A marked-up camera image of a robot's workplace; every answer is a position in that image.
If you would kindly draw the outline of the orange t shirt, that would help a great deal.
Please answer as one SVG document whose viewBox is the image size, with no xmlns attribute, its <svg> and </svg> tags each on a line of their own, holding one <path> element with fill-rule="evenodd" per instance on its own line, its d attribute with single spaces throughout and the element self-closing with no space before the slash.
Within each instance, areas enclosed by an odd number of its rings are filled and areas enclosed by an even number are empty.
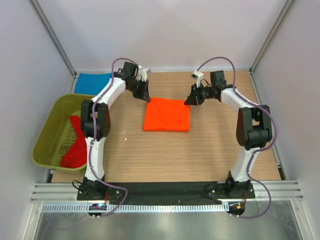
<svg viewBox="0 0 320 240">
<path fill-rule="evenodd" d="M 188 132 L 190 107 L 183 100 L 152 97 L 146 104 L 142 130 L 145 132 Z"/>
</svg>

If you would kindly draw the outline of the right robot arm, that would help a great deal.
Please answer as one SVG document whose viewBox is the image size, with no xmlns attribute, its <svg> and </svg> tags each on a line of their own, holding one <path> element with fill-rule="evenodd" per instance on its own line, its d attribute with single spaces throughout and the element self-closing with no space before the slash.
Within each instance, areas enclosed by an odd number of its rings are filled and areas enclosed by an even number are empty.
<svg viewBox="0 0 320 240">
<path fill-rule="evenodd" d="M 228 105 L 237 113 L 236 140 L 239 152 L 225 183 L 208 186 L 212 199 L 243 198 L 252 193 L 251 172 L 259 151 L 272 140 L 272 123 L 267 105 L 257 105 L 244 97 L 238 89 L 227 84 L 223 71 L 210 73 L 210 83 L 203 85 L 204 74 L 198 70 L 192 73 L 196 80 L 191 86 L 186 106 L 199 106 L 205 100 L 216 99 Z"/>
</svg>

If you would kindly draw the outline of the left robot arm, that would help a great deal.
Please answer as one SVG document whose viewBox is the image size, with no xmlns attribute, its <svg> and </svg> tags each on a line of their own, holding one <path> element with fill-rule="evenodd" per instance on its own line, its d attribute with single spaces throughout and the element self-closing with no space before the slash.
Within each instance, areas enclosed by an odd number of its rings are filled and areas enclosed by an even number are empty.
<svg viewBox="0 0 320 240">
<path fill-rule="evenodd" d="M 103 89 L 93 98 L 81 103 L 80 129 L 83 132 L 87 157 L 86 171 L 78 187 L 78 200 L 102 200 L 107 196 L 108 185 L 105 182 L 104 146 L 111 130 L 110 108 L 125 91 L 132 92 L 136 99 L 150 102 L 148 74 L 149 68 L 143 68 L 124 58 L 122 68 L 114 71 Z"/>
</svg>

